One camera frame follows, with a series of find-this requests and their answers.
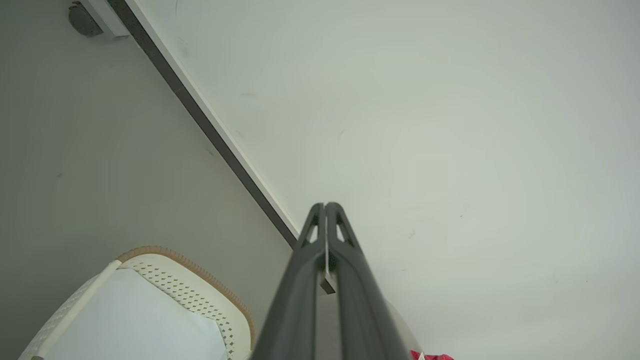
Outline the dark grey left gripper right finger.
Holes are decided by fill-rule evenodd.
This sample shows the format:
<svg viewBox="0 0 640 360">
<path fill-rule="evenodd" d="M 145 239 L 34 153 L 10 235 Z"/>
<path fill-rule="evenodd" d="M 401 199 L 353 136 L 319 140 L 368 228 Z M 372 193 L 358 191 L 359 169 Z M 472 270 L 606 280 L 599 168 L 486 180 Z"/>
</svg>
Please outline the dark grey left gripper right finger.
<svg viewBox="0 0 640 360">
<path fill-rule="evenodd" d="M 342 360 L 410 360 L 346 212 L 326 205 L 327 269 L 337 282 Z"/>
</svg>

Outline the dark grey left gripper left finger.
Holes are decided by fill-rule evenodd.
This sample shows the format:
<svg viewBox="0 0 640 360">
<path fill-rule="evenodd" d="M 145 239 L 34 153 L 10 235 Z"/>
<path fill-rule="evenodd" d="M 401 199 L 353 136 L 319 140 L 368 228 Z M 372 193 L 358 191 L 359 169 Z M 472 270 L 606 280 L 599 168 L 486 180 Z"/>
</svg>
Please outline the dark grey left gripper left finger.
<svg viewBox="0 0 640 360">
<path fill-rule="evenodd" d="M 253 351 L 253 360 L 315 360 L 317 289 L 326 269 L 324 203 L 307 216 Z"/>
</svg>

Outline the white perforated laundry basket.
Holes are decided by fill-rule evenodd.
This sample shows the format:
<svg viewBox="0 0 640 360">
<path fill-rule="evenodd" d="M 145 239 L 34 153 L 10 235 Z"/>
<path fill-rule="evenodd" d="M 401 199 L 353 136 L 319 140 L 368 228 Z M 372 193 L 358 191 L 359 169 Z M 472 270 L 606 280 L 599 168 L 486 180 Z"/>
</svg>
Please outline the white perforated laundry basket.
<svg viewBox="0 0 640 360">
<path fill-rule="evenodd" d="M 32 338 L 18 360 L 44 360 L 79 312 L 118 270 L 132 270 L 180 306 L 217 326 L 227 360 L 250 360 L 256 330 L 247 306 L 204 268 L 162 246 L 142 246 L 120 255 L 69 296 Z"/>
</svg>

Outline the black white baseboard strip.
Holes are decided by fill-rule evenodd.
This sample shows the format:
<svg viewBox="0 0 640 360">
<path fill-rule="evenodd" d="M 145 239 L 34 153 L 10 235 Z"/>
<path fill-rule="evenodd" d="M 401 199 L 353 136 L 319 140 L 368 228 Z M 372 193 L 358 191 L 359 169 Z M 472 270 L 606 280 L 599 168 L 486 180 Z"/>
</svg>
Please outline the black white baseboard strip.
<svg viewBox="0 0 640 360">
<path fill-rule="evenodd" d="M 218 119 L 208 101 L 201 95 L 195 81 L 183 68 L 179 58 L 172 54 L 160 34 L 153 28 L 137 0 L 107 0 L 107 2 L 288 246 L 291 249 L 295 248 L 300 231 L 290 215 L 247 160 L 226 125 Z"/>
</svg>

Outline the black caster wheel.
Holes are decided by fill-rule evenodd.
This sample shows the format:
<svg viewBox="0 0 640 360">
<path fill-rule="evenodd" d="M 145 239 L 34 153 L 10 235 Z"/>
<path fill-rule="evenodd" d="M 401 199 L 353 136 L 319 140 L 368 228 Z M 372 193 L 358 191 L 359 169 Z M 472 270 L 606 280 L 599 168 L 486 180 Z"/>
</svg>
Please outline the black caster wheel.
<svg viewBox="0 0 640 360">
<path fill-rule="evenodd" d="M 68 22 L 79 34 L 92 38 L 103 34 L 100 25 L 80 1 L 73 1 L 68 8 Z"/>
</svg>

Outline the grey metal partition frame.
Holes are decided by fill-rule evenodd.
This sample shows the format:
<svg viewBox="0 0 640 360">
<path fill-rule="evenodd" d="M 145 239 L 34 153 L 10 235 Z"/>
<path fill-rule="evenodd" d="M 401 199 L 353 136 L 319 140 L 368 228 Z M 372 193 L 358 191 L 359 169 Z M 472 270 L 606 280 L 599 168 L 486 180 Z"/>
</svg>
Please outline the grey metal partition frame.
<svg viewBox="0 0 640 360">
<path fill-rule="evenodd" d="M 93 20 L 110 40 L 128 38 L 131 34 L 112 9 L 108 0 L 79 0 Z"/>
</svg>

